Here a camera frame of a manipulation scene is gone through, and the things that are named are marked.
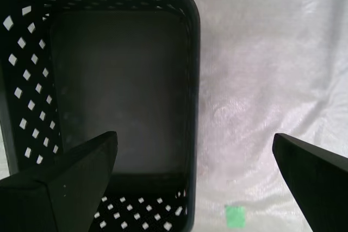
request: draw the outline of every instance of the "ventilation hole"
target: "ventilation hole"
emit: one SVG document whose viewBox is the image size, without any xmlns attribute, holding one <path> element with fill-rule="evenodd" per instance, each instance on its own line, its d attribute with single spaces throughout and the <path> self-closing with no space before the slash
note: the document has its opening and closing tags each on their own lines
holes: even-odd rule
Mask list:
<svg viewBox="0 0 348 232">
<path fill-rule="evenodd" d="M 10 62 L 13 66 L 15 66 L 16 63 L 17 63 L 17 57 L 15 57 L 13 54 L 11 54 L 10 57 L 9 57 L 9 62 Z"/>
<path fill-rule="evenodd" d="M 102 221 L 99 225 L 100 228 L 104 228 L 107 225 L 107 223 L 105 221 Z"/>
<path fill-rule="evenodd" d="M 126 227 L 128 227 L 128 224 L 126 223 L 126 221 L 124 221 L 124 222 L 121 224 L 121 228 L 122 228 L 122 229 L 125 229 Z"/>
<path fill-rule="evenodd" d="M 53 153 L 54 153 L 54 154 L 57 153 L 58 149 L 59 149 L 59 147 L 58 147 L 57 145 L 54 145 Z"/>
<path fill-rule="evenodd" d="M 43 145 L 45 145 L 45 147 L 48 147 L 48 143 L 49 143 L 49 138 L 45 138 L 45 140 L 43 141 Z"/>
<path fill-rule="evenodd" d="M 36 163 L 37 163 L 37 164 L 41 164 L 43 159 L 44 159 L 44 158 L 43 158 L 41 155 L 39 155 L 39 156 L 38 156 L 38 159 L 36 160 Z"/>
<path fill-rule="evenodd" d="M 35 54 L 33 54 L 33 56 L 32 56 L 32 62 L 33 62 L 34 64 L 37 64 L 38 61 L 39 61 L 39 58 L 38 58 Z"/>
<path fill-rule="evenodd" d="M 34 107 L 35 107 L 35 103 L 32 100 L 30 100 L 28 103 L 29 110 L 32 111 L 34 109 Z"/>
<path fill-rule="evenodd" d="M 24 74 L 23 74 L 23 77 L 25 78 L 25 80 L 29 80 L 29 78 L 30 78 L 30 76 L 31 76 L 31 74 L 29 73 L 29 71 L 26 69 L 25 71 L 24 71 Z"/>
<path fill-rule="evenodd" d="M 22 118 L 21 122 L 20 122 L 20 127 L 25 130 L 27 126 L 27 120 Z"/>
<path fill-rule="evenodd" d="M 47 99 L 46 99 L 46 102 L 48 104 L 51 104 L 51 101 L 52 101 L 52 97 L 50 95 L 47 96 Z"/>
<path fill-rule="evenodd" d="M 45 42 L 42 39 L 40 40 L 39 45 L 42 49 L 44 49 L 44 47 L 46 46 Z"/>
<path fill-rule="evenodd" d="M 15 96 L 17 96 L 18 99 L 21 98 L 23 91 L 20 88 L 16 88 L 15 90 Z"/>
<path fill-rule="evenodd" d="M 43 76 L 47 78 L 48 76 L 48 70 L 45 68 L 42 72 Z"/>
<path fill-rule="evenodd" d="M 32 137 L 34 137 L 35 139 L 39 136 L 39 131 L 35 128 L 32 134 Z"/>
<path fill-rule="evenodd" d="M 42 90 L 41 84 L 37 84 L 35 90 L 36 90 L 38 93 L 41 93 L 41 90 Z"/>
<path fill-rule="evenodd" d="M 7 31 L 9 31 L 12 28 L 13 21 L 12 21 L 11 16 L 6 17 L 6 19 L 3 22 L 3 25 L 7 29 Z"/>
<path fill-rule="evenodd" d="M 49 127 L 53 130 L 54 126 L 55 126 L 55 123 L 54 123 L 54 121 L 52 121 L 51 124 L 49 125 Z"/>
<path fill-rule="evenodd" d="M 143 228 L 144 230 L 148 229 L 148 224 L 147 224 L 146 222 L 143 223 L 143 224 L 142 224 L 142 228 Z"/>
<path fill-rule="evenodd" d="M 25 16 L 26 14 L 30 13 L 32 11 L 32 6 L 29 5 L 25 8 L 22 8 L 22 15 Z"/>
<path fill-rule="evenodd" d="M 46 118 L 46 114 L 42 111 L 42 112 L 40 113 L 40 119 L 41 119 L 42 121 L 44 121 L 45 118 Z"/>
<path fill-rule="evenodd" d="M 26 46 L 26 42 L 23 38 L 19 38 L 18 42 L 19 46 L 23 49 Z"/>
<path fill-rule="evenodd" d="M 30 158 L 30 154 L 32 153 L 32 149 L 29 147 L 26 149 L 26 152 L 24 153 L 24 156 L 27 157 L 28 159 Z"/>
<path fill-rule="evenodd" d="M 167 230 L 167 231 L 169 231 L 171 228 L 172 228 L 172 224 L 171 223 L 169 223 L 169 222 L 165 222 L 164 223 L 164 225 L 163 225 L 163 227 L 165 228 L 165 230 Z"/>
<path fill-rule="evenodd" d="M 178 207 L 177 210 L 175 211 L 175 215 L 180 216 L 182 210 L 183 210 L 182 206 Z"/>
<path fill-rule="evenodd" d="M 31 23 L 30 25 L 29 25 L 29 27 L 28 27 L 28 30 L 29 30 L 29 32 L 32 34 L 33 33 L 33 31 L 35 31 L 35 24 L 34 23 Z"/>
</svg>

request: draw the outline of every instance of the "green paper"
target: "green paper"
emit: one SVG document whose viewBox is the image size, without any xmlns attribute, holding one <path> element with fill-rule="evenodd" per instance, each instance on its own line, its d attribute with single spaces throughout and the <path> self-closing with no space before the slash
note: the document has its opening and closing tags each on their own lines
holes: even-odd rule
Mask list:
<svg viewBox="0 0 348 232">
<path fill-rule="evenodd" d="M 229 228 L 243 228 L 245 226 L 245 209 L 242 206 L 226 206 L 226 221 Z"/>
</svg>

